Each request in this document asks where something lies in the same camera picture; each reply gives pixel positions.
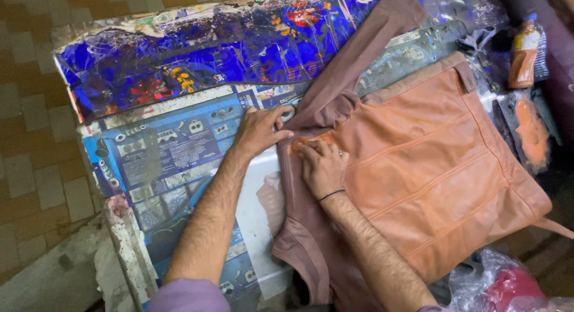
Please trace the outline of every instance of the tan leather panel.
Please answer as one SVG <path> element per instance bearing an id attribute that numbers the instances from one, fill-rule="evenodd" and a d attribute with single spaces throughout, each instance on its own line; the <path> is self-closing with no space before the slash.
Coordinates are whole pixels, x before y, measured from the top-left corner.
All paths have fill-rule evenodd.
<path id="1" fill-rule="evenodd" d="M 426 136 L 386 148 L 350 166 L 346 189 L 355 205 L 370 217 L 484 153 L 487 148 L 481 141 L 480 130 L 468 113 Z"/>
<path id="2" fill-rule="evenodd" d="M 387 147 L 423 137 L 469 113 L 455 82 L 458 75 L 451 68 L 383 103 L 359 103 L 349 119 L 329 135 L 351 155 L 351 165 Z"/>
<path id="3" fill-rule="evenodd" d="M 497 175 L 499 170 L 496 157 L 485 150 L 437 177 L 407 199 L 376 213 L 370 221 L 406 257 L 427 241 L 441 237 L 488 202 L 500 185 L 506 184 Z M 480 174 L 472 176 L 470 172 Z"/>
<path id="4" fill-rule="evenodd" d="M 510 230 L 519 230 L 532 221 L 532 213 L 508 185 L 495 188 L 495 194 L 478 210 L 465 217 L 441 237 L 434 238 L 416 252 L 405 257 L 409 264 L 425 281 L 441 278 L 445 271 L 457 262 L 452 257 L 469 255 L 496 239 L 507 235 Z M 429 266 L 446 265 L 444 270 Z"/>

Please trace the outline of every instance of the man's right hand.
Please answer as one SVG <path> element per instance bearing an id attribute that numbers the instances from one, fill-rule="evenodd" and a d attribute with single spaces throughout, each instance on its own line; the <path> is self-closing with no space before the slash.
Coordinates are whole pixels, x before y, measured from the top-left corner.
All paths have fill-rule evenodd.
<path id="1" fill-rule="evenodd" d="M 345 189 L 345 169 L 349 154 L 339 150 L 336 144 L 322 140 L 299 144 L 299 155 L 303 159 L 303 179 L 317 200 Z"/>

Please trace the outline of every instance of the purple sleeve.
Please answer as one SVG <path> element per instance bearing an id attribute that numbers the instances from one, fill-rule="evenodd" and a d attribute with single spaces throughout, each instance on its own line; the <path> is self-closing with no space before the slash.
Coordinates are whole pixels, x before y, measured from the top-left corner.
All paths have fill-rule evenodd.
<path id="1" fill-rule="evenodd" d="M 450 308 L 441 308 L 436 305 L 427 305 L 419 308 L 418 312 L 453 312 Z"/>
<path id="2" fill-rule="evenodd" d="M 177 279 L 161 287 L 147 312 L 229 312 L 229 303 L 207 279 Z"/>

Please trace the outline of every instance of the orange bottle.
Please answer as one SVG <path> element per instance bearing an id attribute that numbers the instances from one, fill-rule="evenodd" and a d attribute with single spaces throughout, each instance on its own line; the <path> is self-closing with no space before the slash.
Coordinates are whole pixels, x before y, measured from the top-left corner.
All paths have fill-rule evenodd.
<path id="1" fill-rule="evenodd" d="M 522 29 L 512 43 L 512 65 L 508 87 L 528 88 L 535 83 L 535 60 L 538 54 L 540 33 L 535 28 L 536 14 L 524 18 Z"/>

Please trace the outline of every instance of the man's left hand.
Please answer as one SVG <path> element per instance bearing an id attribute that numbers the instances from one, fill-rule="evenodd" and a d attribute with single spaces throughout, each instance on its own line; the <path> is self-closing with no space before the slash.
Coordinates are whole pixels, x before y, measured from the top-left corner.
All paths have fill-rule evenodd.
<path id="1" fill-rule="evenodd" d="M 235 134 L 233 148 L 251 160 L 265 149 L 278 141 L 291 138 L 294 133 L 290 130 L 279 130 L 274 133 L 273 125 L 277 129 L 283 127 L 281 114 L 293 111 L 289 106 L 277 106 L 273 110 L 257 110 L 251 106 L 243 115 L 243 120 Z"/>

